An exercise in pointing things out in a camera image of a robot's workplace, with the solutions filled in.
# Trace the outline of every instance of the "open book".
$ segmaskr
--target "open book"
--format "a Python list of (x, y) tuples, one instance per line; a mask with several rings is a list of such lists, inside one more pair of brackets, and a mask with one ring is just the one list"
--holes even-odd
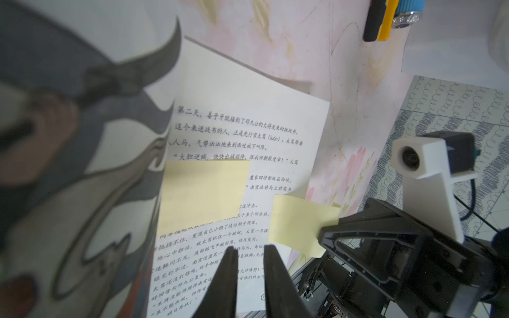
[[(190, 317), (231, 245), (239, 250), (237, 312), (264, 310), (273, 197), (304, 197), (329, 103), (188, 40), (182, 57), (167, 160), (247, 159), (251, 170), (236, 218), (156, 238), (147, 316)], [(286, 264), (290, 248), (276, 246)]]

